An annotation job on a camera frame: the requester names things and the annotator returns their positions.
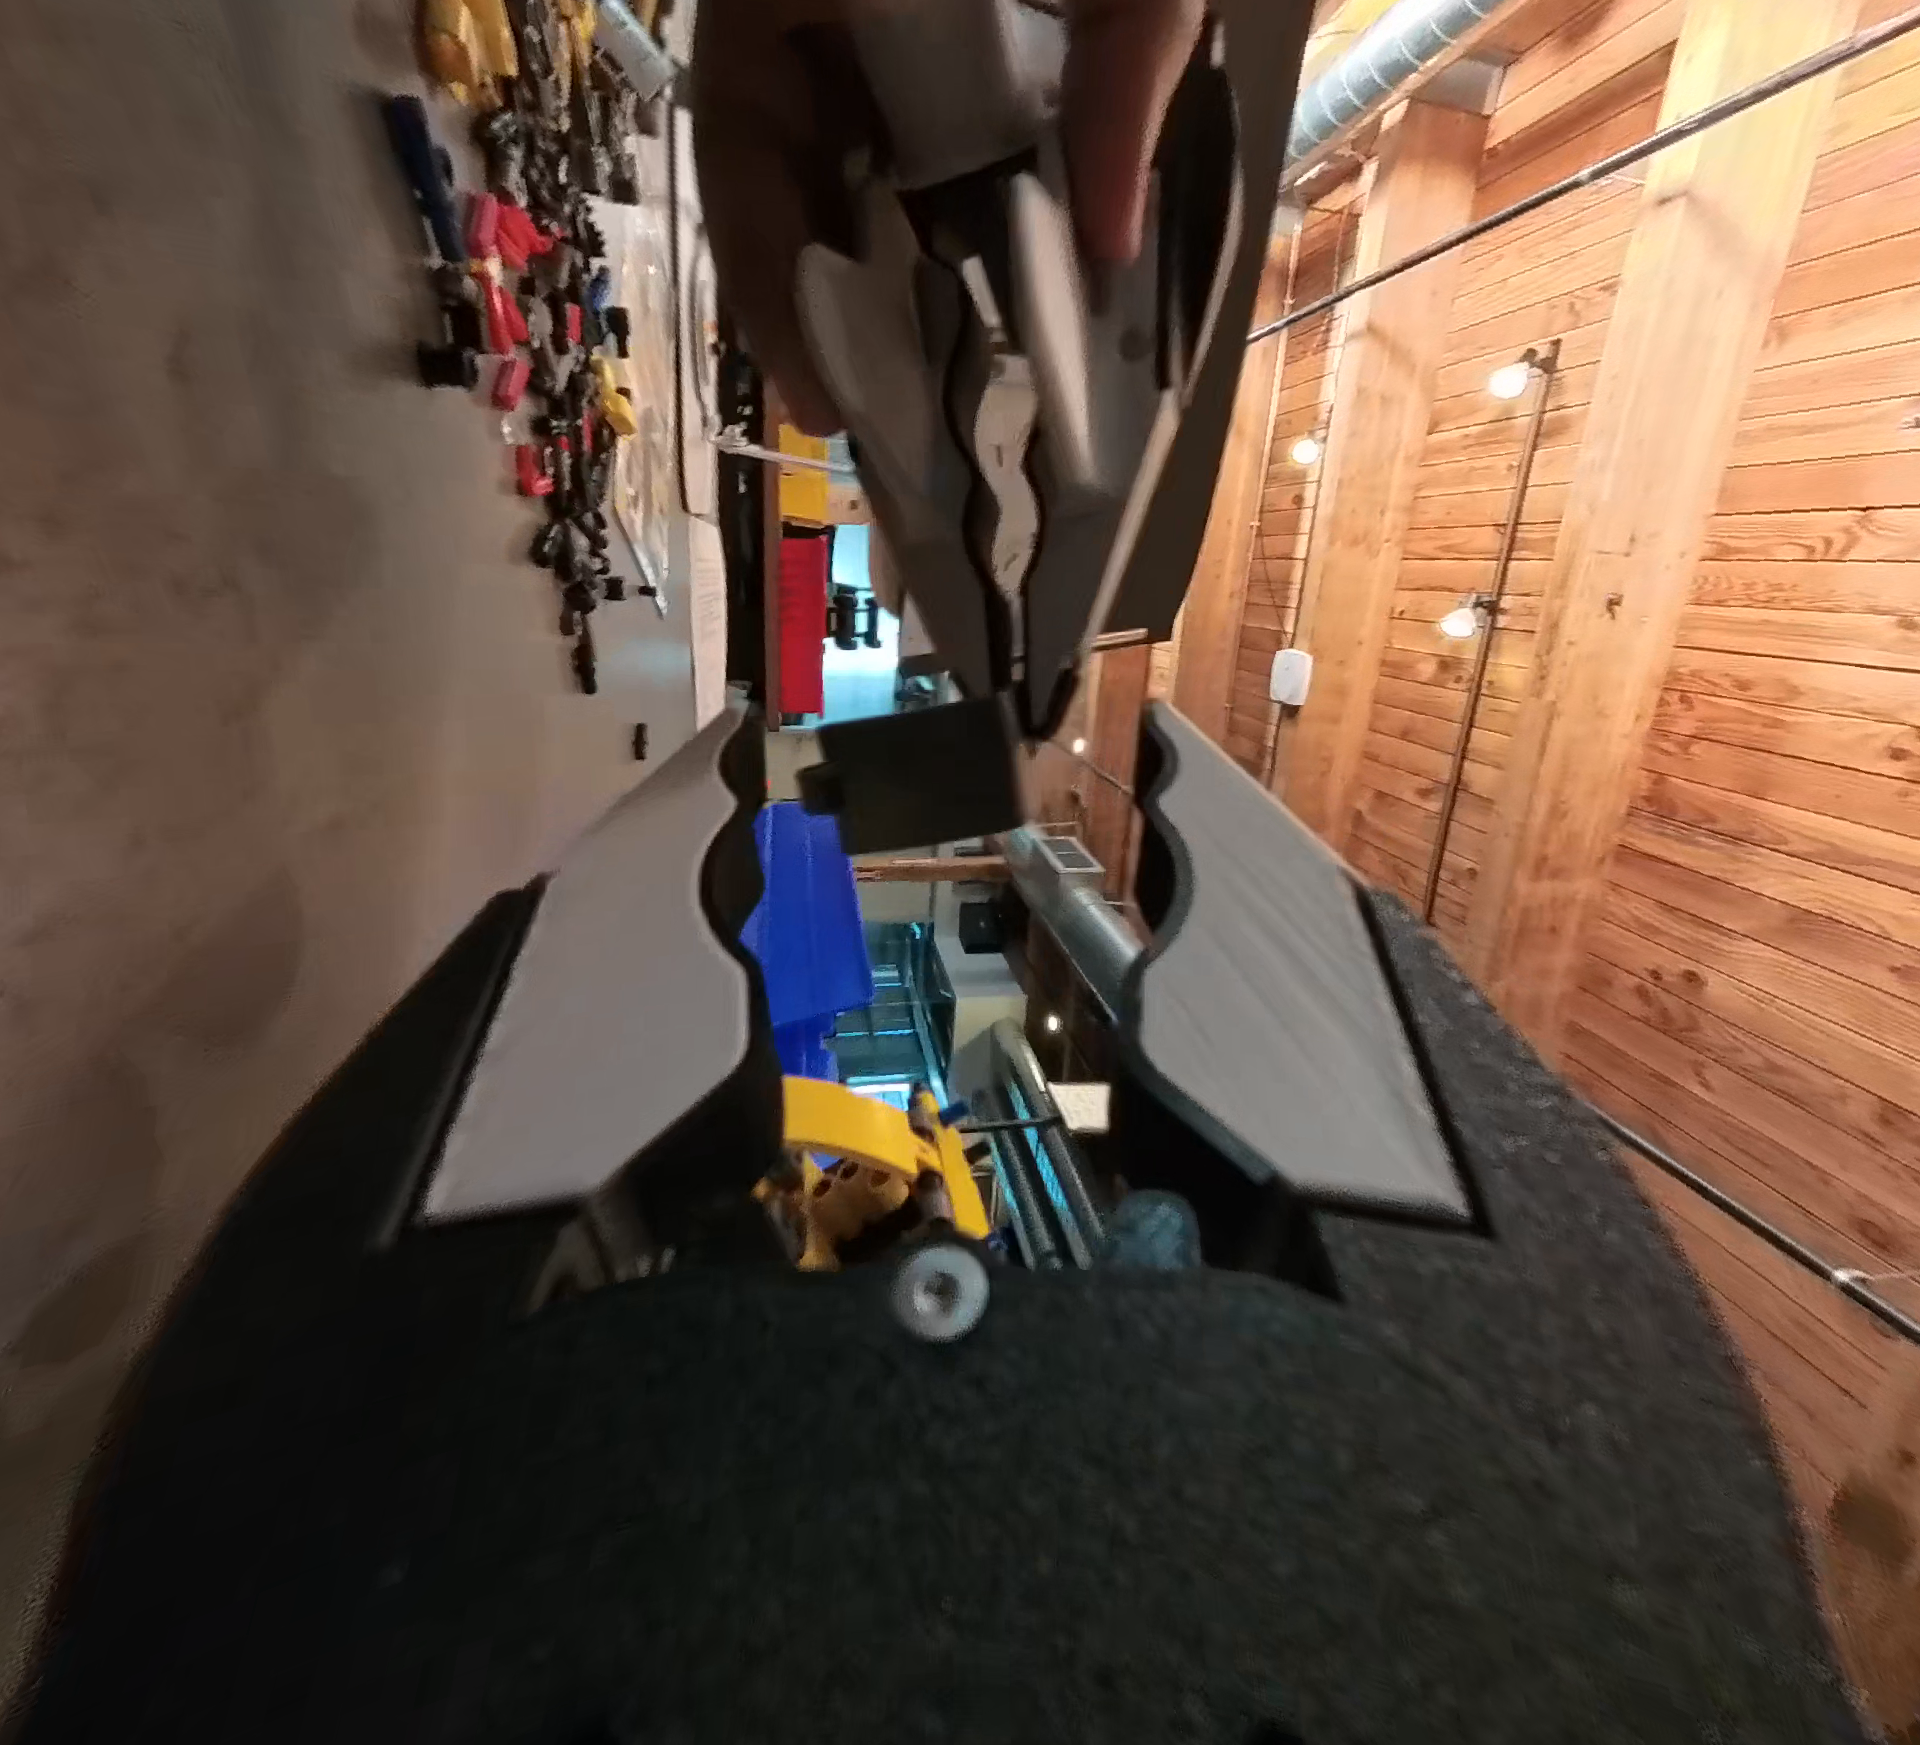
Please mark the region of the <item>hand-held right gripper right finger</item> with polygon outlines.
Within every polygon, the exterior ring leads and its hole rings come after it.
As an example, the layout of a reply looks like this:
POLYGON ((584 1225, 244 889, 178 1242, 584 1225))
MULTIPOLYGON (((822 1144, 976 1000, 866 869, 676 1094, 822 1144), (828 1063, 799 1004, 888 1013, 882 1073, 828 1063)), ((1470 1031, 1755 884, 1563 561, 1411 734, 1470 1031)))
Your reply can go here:
POLYGON ((1143 956, 1120 985, 1127 1169, 1246 1200, 1479 1225, 1479 1183, 1411 1038, 1382 924, 1336 848, 1184 711, 1137 733, 1143 956))

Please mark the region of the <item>heap of small red black pins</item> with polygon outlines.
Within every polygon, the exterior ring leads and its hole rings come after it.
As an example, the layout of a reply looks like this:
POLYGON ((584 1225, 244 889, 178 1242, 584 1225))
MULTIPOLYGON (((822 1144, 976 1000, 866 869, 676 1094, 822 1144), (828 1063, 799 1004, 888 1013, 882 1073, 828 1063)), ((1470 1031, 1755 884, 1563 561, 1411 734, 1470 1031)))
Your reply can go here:
POLYGON ((495 193, 419 202, 419 220, 442 330, 415 345, 415 373, 500 414, 512 493, 534 513, 524 561, 552 579, 572 682, 596 699, 599 615, 659 595, 649 571, 615 561, 615 481, 636 439, 636 394, 604 232, 588 209, 538 222, 495 193))

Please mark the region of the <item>sticker sheet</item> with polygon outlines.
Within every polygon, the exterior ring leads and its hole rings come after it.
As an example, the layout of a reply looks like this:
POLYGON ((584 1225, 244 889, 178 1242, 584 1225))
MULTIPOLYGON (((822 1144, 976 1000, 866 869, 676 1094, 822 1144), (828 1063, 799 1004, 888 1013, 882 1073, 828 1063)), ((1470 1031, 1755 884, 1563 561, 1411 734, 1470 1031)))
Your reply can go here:
POLYGON ((626 309, 626 357, 615 360, 636 434, 617 443, 615 513, 633 543, 656 613, 666 613, 676 513, 676 349, 673 246, 659 205, 599 205, 615 308, 626 309))

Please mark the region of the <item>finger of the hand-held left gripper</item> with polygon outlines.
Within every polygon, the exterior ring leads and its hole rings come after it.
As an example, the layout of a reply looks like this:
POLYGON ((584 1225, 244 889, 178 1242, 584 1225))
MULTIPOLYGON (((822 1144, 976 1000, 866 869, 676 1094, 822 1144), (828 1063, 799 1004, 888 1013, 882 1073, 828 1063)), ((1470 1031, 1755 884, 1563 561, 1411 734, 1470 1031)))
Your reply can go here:
POLYGON ((1018 354, 1033 371, 1039 421, 1027 483, 1039 549, 1026 575, 1018 719, 1058 734, 1080 666, 1112 626, 1127 571, 1187 382, 1187 308, 1179 236, 1148 185, 1137 261, 1088 280, 1072 205, 1026 168, 1004 189, 1018 354))
POLYGON ((1011 695, 1011 610, 977 543, 991 493, 954 426, 954 388, 977 349, 966 280, 926 253, 857 261, 814 242, 796 308, 934 655, 968 699, 1011 695))

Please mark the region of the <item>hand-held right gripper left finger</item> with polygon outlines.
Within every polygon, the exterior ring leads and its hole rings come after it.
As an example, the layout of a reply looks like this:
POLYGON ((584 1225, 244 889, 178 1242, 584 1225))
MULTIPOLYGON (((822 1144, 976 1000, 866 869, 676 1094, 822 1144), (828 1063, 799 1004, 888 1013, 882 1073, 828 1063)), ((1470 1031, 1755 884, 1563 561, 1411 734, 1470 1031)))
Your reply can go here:
POLYGON ((584 1207, 649 1227, 739 1200, 783 1157, 783 1063, 747 924, 763 900, 763 720, 721 708, 538 884, 419 1221, 584 1207))

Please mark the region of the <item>red bin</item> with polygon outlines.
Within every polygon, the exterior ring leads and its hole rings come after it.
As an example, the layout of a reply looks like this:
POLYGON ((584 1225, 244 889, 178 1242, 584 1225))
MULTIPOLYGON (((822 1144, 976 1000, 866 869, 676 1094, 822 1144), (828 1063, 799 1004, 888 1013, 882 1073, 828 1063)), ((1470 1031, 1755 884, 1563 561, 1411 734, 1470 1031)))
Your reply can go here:
POLYGON ((828 595, 831 534, 783 524, 778 549, 778 719, 799 720, 828 708, 828 595))

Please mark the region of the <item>black toy panel piece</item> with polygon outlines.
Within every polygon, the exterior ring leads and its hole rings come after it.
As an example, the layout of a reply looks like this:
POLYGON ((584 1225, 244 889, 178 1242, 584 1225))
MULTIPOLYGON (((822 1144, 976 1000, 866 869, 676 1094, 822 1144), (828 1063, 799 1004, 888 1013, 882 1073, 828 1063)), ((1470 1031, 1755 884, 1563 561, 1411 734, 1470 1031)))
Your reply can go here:
POLYGON ((1018 711, 1004 695, 831 720, 796 774, 799 803, 844 853, 986 839, 1027 824, 1018 711))

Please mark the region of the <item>blue bin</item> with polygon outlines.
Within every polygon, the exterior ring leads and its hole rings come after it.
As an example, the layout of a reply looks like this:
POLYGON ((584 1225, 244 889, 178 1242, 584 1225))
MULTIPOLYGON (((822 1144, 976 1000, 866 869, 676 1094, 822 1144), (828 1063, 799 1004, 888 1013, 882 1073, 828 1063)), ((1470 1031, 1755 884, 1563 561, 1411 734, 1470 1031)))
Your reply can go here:
POLYGON ((839 1024, 873 1004, 873 960, 841 828, 796 798, 754 813, 763 900, 747 950, 763 972, 785 1080, 839 1082, 839 1024))

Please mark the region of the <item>yellow toy vehicle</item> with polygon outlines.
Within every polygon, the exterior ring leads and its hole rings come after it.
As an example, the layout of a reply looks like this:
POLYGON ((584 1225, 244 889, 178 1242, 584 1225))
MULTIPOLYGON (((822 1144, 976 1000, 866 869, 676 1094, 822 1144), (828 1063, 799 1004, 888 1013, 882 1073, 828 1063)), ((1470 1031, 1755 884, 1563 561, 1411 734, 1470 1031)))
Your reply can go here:
POLYGON ((783 1150, 754 1200, 803 1273, 991 1233, 966 1136, 937 1119, 927 1094, 900 1109, 841 1082, 783 1080, 783 1150))

